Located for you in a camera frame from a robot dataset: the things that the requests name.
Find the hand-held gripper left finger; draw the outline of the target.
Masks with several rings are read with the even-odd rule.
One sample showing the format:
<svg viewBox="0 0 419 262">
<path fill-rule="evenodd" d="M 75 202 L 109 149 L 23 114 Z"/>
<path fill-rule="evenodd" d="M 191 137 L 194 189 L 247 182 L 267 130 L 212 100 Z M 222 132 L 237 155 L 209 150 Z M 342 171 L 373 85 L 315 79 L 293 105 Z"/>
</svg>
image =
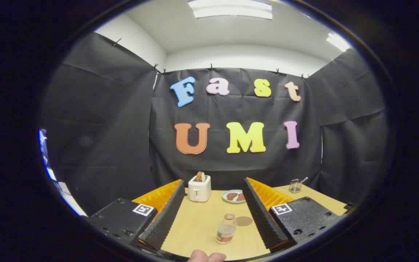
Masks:
<svg viewBox="0 0 419 262">
<path fill-rule="evenodd" d="M 159 251 L 184 196 L 185 182 L 178 179 L 133 200 L 118 198 L 86 220 L 126 246 Z"/>
</svg>

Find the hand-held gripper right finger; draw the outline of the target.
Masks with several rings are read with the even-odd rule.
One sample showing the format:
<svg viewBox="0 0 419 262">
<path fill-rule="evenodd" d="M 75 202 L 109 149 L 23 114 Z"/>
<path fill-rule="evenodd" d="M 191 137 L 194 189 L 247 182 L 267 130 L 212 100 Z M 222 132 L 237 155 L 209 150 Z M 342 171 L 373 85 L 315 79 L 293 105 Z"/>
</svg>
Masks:
<svg viewBox="0 0 419 262">
<path fill-rule="evenodd" d="M 244 178 L 243 195 L 270 252 L 293 247 L 334 226 L 339 216 L 316 202 L 288 195 L 249 177 Z"/>
</svg>

